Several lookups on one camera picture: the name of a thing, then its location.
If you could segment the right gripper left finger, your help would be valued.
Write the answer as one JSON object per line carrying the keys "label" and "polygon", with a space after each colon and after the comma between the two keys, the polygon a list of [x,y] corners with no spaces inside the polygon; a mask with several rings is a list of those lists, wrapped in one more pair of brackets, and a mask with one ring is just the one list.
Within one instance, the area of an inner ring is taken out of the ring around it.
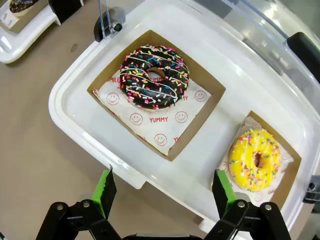
{"label": "right gripper left finger", "polygon": [[120,240],[108,221],[117,193],[113,169],[103,171],[90,199],[69,206],[54,202],[43,220],[37,240],[74,240],[79,232],[90,232],[94,240]]}

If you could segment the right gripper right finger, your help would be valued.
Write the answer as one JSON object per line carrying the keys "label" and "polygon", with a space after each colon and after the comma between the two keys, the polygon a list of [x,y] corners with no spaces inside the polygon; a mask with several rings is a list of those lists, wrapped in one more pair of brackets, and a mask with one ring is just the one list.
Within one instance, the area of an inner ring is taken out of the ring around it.
{"label": "right gripper right finger", "polygon": [[247,232],[253,240],[290,240],[291,236],[274,202],[260,206],[238,199],[225,171],[214,171],[211,187],[219,221],[204,237],[206,240],[230,240],[238,232]]}

